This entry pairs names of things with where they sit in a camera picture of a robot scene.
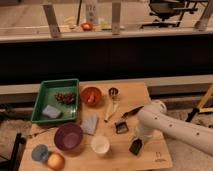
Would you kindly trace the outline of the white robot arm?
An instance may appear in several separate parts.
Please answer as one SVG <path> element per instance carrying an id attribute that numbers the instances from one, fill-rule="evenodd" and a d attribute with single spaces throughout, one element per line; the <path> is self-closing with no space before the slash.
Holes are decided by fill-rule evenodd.
<path id="1" fill-rule="evenodd" d="M 167 107 L 161 100 L 153 100 L 137 113 L 135 136 L 149 140 L 159 130 L 213 157 L 213 129 L 195 125 L 166 115 Z"/>

